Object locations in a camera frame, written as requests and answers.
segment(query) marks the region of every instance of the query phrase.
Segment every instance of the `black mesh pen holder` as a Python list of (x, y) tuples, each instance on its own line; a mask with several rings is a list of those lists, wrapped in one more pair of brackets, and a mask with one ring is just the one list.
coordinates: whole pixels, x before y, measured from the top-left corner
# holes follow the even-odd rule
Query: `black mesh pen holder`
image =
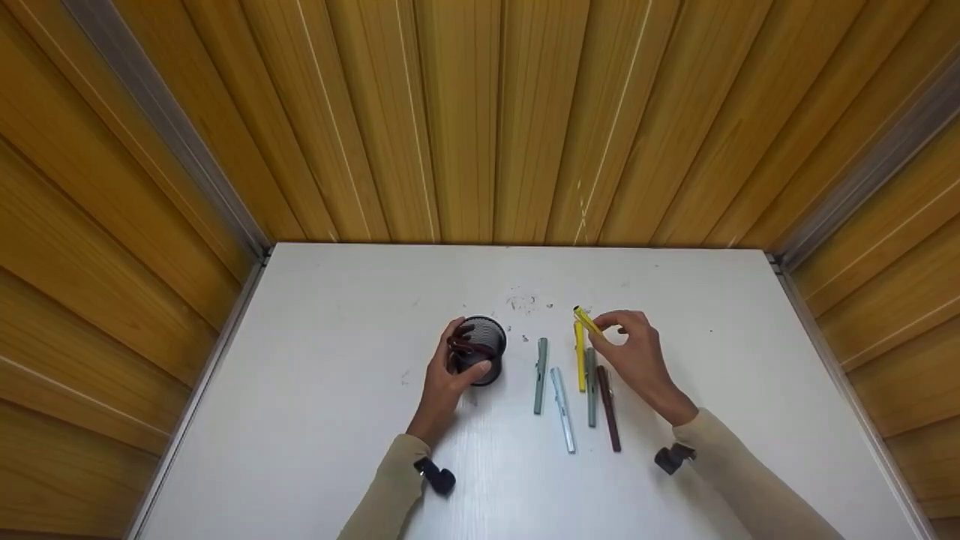
[(500, 377), (503, 371), (503, 352), (507, 350), (507, 334), (503, 327), (490, 317), (484, 315), (473, 315), (464, 320), (460, 327), (473, 326), (472, 329), (465, 332), (455, 332), (463, 339), (457, 340), (457, 344), (450, 344), (450, 358), (457, 373), (463, 373), (470, 366), (489, 360), (491, 369), (480, 380), (475, 382), (474, 386), (486, 386)]

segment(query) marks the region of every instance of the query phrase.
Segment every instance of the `pen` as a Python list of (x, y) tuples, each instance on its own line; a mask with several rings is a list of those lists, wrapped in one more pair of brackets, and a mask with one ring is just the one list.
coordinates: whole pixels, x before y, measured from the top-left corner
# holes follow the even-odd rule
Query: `pen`
[(597, 382), (600, 383), (600, 398), (603, 400), (604, 412), (607, 413), (607, 428), (610, 429), (610, 444), (614, 452), (620, 452), (620, 432), (616, 429), (616, 418), (613, 416), (613, 390), (610, 388), (610, 377), (607, 368), (597, 366)]
[(556, 392), (557, 408), (560, 410), (560, 423), (564, 427), (564, 439), (566, 439), (566, 451), (568, 454), (577, 453), (577, 445), (573, 442), (573, 427), (570, 426), (570, 413), (566, 406), (566, 392), (564, 391), (564, 378), (560, 373), (560, 368), (550, 368), (550, 379), (553, 381), (553, 389)]
[(584, 351), (584, 367), (587, 379), (587, 425), (597, 427), (597, 352), (592, 347)]
[(546, 377), (546, 338), (537, 341), (537, 389), (534, 391), (534, 414), (540, 414), (543, 408), (543, 378)]
[(587, 382), (584, 380), (584, 325), (580, 321), (573, 321), (573, 340), (577, 344), (577, 387), (581, 392), (587, 391)]
[(573, 316), (576, 317), (578, 321), (583, 323), (584, 328), (586, 328), (587, 330), (595, 331), (597, 333), (603, 333), (603, 331), (600, 330), (600, 328), (593, 323), (593, 319), (591, 319), (587, 315), (587, 312), (584, 311), (581, 307), (579, 306), (573, 307)]

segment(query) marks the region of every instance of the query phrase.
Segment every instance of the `person's left hand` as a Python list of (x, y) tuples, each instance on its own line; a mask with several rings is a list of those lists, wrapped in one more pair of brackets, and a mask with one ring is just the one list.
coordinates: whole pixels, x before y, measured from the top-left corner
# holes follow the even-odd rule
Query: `person's left hand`
[(489, 360), (477, 362), (464, 373), (457, 374), (449, 365), (450, 349), (446, 339), (453, 335), (457, 327), (464, 322), (458, 317), (446, 325), (444, 334), (440, 336), (437, 352), (433, 354), (430, 363), (426, 366), (426, 380), (423, 382), (423, 395), (420, 397), (420, 406), (414, 419), (410, 421), (407, 434), (417, 437), (430, 447), (436, 448), (441, 437), (453, 424), (453, 412), (457, 408), (460, 396), (471, 384), (480, 380), (490, 371)]

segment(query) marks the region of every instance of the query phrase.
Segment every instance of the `beige sleeve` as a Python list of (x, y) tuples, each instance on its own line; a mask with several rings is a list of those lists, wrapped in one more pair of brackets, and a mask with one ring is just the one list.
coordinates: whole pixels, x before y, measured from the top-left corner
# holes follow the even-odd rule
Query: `beige sleeve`
[(430, 447), (417, 437), (397, 435), (338, 540), (396, 540), (423, 495), (423, 477), (414, 462), (428, 455)]
[(747, 450), (705, 408), (673, 428), (677, 442), (697, 451), (690, 464), (727, 502), (755, 540), (841, 539), (809, 504)]

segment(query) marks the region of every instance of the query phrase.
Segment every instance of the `wood paneling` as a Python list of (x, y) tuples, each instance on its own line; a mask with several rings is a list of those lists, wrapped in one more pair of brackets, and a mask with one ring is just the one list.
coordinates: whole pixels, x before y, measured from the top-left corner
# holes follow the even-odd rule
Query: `wood paneling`
[(960, 317), (850, 373), (880, 435), (889, 437), (960, 414)]
[(960, 417), (887, 440), (929, 518), (960, 516)]
[(804, 99), (706, 239), (735, 245), (876, 73), (926, 2), (868, 1)]
[(596, 243), (678, 8), (672, 0), (590, 4), (547, 243)]
[(2, 141), (0, 230), (0, 266), (193, 383), (215, 331)]
[(553, 206), (589, 2), (506, 2), (493, 241), (541, 244)]
[(663, 215), (652, 238), (655, 245), (704, 241), (862, 5), (856, 0), (774, 4), (670, 208), (653, 209)]
[(239, 283), (6, 10), (0, 30), (16, 74), (0, 85), (0, 133), (220, 328)]
[(140, 107), (61, 2), (4, 0), (13, 16), (241, 282), (252, 265), (220, 215), (170, 152)]
[(3, 399), (155, 454), (188, 397), (146, 359), (3, 270), (0, 356)]
[(11, 403), (96, 431), (154, 455), (170, 434), (93, 402), (53, 380), (37, 377), (0, 357), (0, 395)]
[(930, 520), (940, 540), (960, 540), (960, 518)]
[(960, 121), (928, 144), (795, 274), (814, 316), (960, 214)]
[(242, 3), (341, 239), (389, 241), (326, 3)]
[(600, 243), (653, 236), (769, 8), (764, 0), (684, 3)]
[(960, 314), (960, 216), (817, 323), (850, 371)]
[(0, 401), (0, 528), (120, 537), (156, 458)]
[(736, 245), (777, 251), (960, 53), (960, 10), (932, 0), (817, 149)]
[(180, 106), (204, 138), (248, 210), (274, 240), (303, 240), (303, 229), (230, 99), (180, 2), (116, 0)]
[(100, 536), (77, 536), (74, 534), (51, 534), (25, 532), (23, 530), (0, 530), (0, 540), (105, 540)]
[(313, 173), (287, 121), (243, 10), (234, 0), (185, 0), (197, 32), (308, 240), (336, 241)]
[(345, 241), (774, 250), (960, 51), (949, 0), (186, 3), (119, 0)]
[(500, 4), (417, 4), (437, 210), (446, 242), (493, 241)]
[(412, 0), (327, 2), (394, 241), (440, 240)]

